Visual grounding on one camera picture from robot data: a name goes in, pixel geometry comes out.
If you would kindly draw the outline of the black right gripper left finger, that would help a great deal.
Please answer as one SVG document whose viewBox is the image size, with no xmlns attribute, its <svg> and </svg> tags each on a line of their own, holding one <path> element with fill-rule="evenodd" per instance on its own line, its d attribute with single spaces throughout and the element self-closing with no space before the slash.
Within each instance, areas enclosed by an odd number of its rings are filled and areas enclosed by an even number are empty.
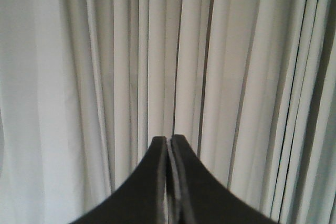
<svg viewBox="0 0 336 224">
<path fill-rule="evenodd" d="M 165 223 L 167 143 L 153 138 L 129 178 L 106 200 L 73 223 Z"/>
</svg>

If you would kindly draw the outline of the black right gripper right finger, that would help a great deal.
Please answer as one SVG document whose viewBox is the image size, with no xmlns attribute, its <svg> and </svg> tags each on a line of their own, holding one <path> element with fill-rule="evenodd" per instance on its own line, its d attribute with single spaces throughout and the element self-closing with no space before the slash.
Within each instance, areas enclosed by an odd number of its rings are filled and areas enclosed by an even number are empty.
<svg viewBox="0 0 336 224">
<path fill-rule="evenodd" d="M 183 135 L 169 141 L 177 223 L 275 223 L 233 195 L 202 164 Z"/>
</svg>

